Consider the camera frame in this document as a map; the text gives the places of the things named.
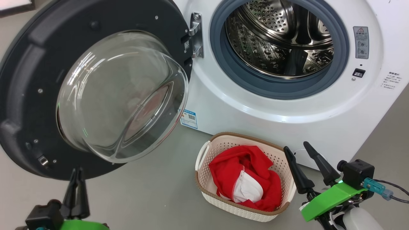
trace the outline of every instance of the red garment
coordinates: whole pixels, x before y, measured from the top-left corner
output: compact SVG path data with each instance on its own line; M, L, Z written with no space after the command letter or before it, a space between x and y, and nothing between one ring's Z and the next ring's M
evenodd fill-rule
M253 177L263 188L262 199L251 200L240 205L272 212L281 204L281 181L278 174L268 170L273 162L257 146L236 146L217 155L209 164L217 194L233 200L236 181L244 172Z

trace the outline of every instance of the door hinge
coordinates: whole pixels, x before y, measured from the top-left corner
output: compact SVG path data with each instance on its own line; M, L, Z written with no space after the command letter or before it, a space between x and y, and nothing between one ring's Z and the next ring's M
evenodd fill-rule
M202 15L193 12L190 17L189 35L193 45L192 58L204 57L203 54L203 30L202 30Z

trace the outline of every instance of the white cloth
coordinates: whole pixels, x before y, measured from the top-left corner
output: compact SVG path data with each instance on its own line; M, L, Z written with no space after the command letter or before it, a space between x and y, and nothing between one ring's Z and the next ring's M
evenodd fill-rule
M242 170L236 181L233 192L233 201L236 203L251 200L253 203L261 200L263 188L248 173Z

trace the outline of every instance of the laundry basket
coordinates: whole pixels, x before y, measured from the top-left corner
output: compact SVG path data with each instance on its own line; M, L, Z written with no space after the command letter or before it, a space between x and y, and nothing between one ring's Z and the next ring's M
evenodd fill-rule
M221 152L238 145L256 145L274 163L269 170L276 172L281 179L282 201L273 212L261 211L225 200L216 195L217 187L209 169L209 163ZM201 148L195 165L196 184L204 198L212 205L247 219L267 222L284 212L294 197L296 187L283 148L266 141L236 133L219 133Z

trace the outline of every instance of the clothing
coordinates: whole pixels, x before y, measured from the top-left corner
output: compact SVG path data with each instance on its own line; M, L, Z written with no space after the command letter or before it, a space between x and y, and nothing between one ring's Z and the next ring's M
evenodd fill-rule
M273 162L257 146L236 146L209 164L217 195L240 205L272 212L281 204L281 181L268 170Z

